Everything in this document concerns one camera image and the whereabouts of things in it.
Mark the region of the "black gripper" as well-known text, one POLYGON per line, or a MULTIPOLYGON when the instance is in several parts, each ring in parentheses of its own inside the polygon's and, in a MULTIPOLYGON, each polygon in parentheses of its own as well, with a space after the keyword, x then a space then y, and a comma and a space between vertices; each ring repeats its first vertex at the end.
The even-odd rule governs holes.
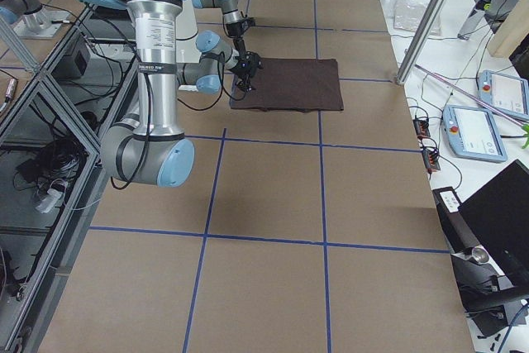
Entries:
POLYGON ((227 23, 225 25, 225 33, 231 39, 241 38, 248 29, 248 21, 242 19, 239 21, 227 23))
POLYGON ((262 59, 259 54, 246 51, 245 41, 243 36, 237 36, 233 39, 234 48, 238 52, 237 63, 233 68, 233 73, 239 77, 236 81, 236 86, 241 91, 252 91, 255 88, 252 86, 251 80, 257 74, 259 69, 263 69, 262 59))

